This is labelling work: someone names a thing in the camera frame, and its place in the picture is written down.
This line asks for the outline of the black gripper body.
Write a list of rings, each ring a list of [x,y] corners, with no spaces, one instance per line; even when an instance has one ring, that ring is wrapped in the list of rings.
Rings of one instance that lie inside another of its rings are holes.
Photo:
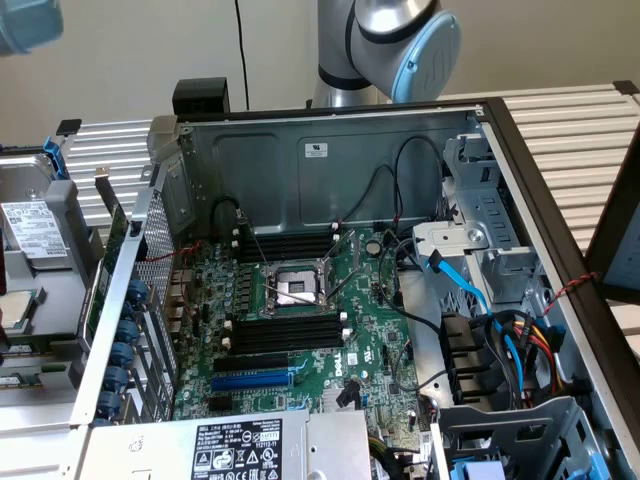
[[[0,251],[0,297],[1,297],[1,300],[6,293],[7,293],[7,286],[6,286],[4,250],[1,249]],[[7,336],[6,336],[4,327],[2,326],[2,320],[3,320],[2,307],[0,310],[0,320],[1,320],[1,324],[0,324],[1,345],[7,345]]]

